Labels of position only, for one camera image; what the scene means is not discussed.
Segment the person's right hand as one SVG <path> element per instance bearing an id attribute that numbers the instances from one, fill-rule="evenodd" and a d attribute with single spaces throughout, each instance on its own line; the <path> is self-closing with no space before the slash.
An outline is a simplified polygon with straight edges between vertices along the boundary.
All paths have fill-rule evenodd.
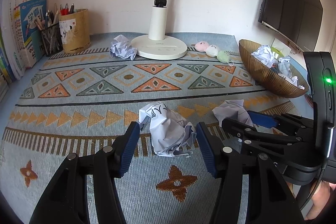
<path id="1" fill-rule="evenodd" d="M 326 206 L 332 192 L 335 190 L 335 184 L 321 181 L 317 187 L 313 197 L 313 206 L 308 211 L 305 220 L 312 220 L 318 217 L 323 208 Z"/>

